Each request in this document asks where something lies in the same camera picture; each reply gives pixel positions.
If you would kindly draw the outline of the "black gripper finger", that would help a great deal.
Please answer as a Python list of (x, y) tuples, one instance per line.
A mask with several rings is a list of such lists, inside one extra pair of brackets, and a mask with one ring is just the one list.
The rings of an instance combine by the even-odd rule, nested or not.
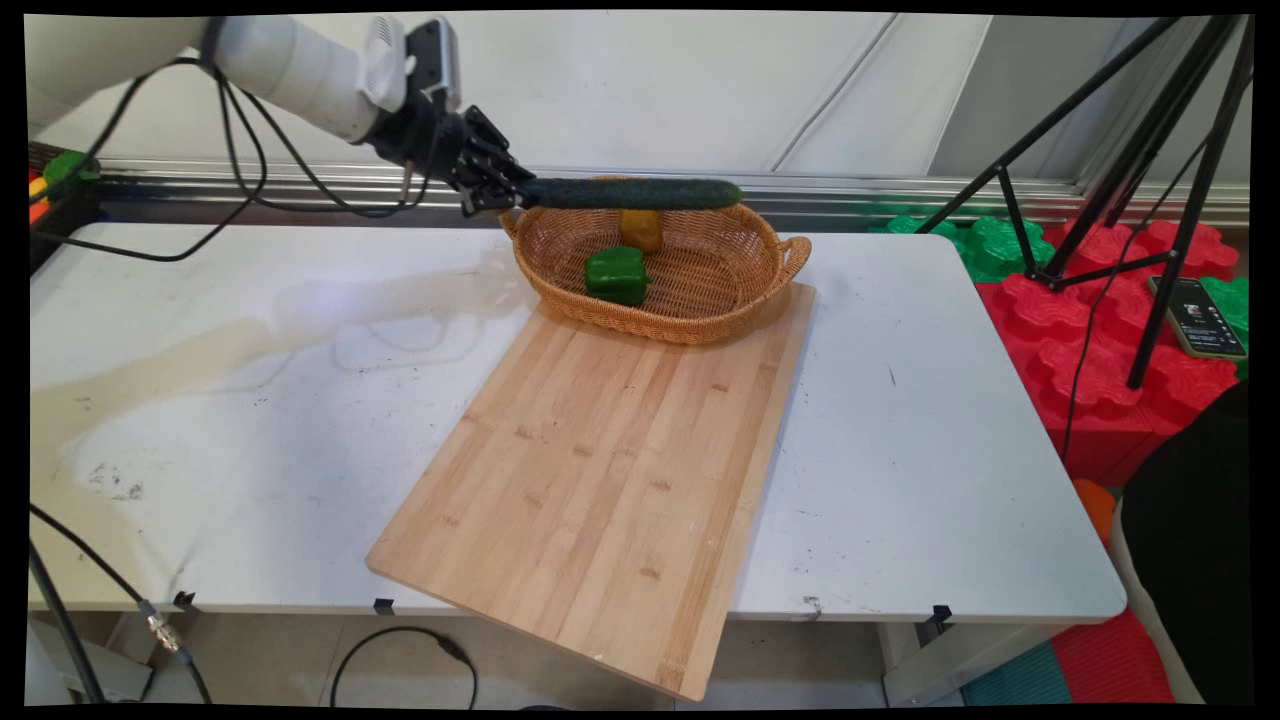
[(479, 106), (467, 108), (462, 113), (462, 120), (466, 131), (462, 181), (467, 187), (511, 190), (536, 178), (509, 154), (509, 141)]
[(503, 176), (462, 179), (462, 217), (520, 208), (524, 183), (525, 178)]

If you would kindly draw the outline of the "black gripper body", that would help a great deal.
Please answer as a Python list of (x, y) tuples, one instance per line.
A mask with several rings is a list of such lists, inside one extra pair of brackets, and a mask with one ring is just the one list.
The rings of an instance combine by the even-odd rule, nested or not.
[(367, 135), (367, 145), (380, 159), (407, 167), (425, 181), (439, 181), (456, 192), (468, 193), (474, 186), (458, 167), (474, 131), (476, 110), (471, 105), (462, 111), (445, 111), (416, 94), (398, 111), (380, 114)]

